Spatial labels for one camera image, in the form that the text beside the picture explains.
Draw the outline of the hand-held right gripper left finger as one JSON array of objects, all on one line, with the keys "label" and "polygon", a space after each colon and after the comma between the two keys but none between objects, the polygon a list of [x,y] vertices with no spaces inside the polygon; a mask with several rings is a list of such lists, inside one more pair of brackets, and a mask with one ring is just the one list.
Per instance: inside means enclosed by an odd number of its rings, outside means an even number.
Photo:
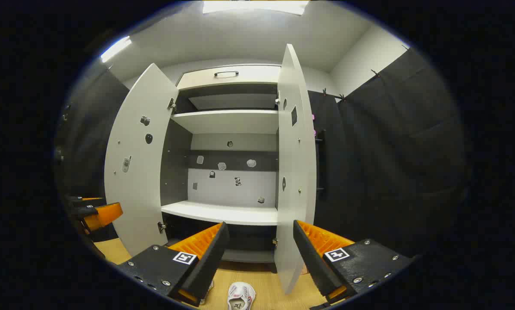
[{"label": "hand-held right gripper left finger", "polygon": [[229,241],[228,225],[222,222],[169,247],[151,245],[117,268],[163,298],[200,305]]}]

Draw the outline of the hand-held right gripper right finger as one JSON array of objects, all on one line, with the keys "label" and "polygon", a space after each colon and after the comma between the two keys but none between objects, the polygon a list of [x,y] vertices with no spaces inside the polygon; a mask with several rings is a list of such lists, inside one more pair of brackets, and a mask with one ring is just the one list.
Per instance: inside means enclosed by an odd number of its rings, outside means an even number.
[{"label": "hand-held right gripper right finger", "polygon": [[413,263],[373,239],[354,242],[301,220],[293,221],[293,240],[328,306],[374,290]]}]

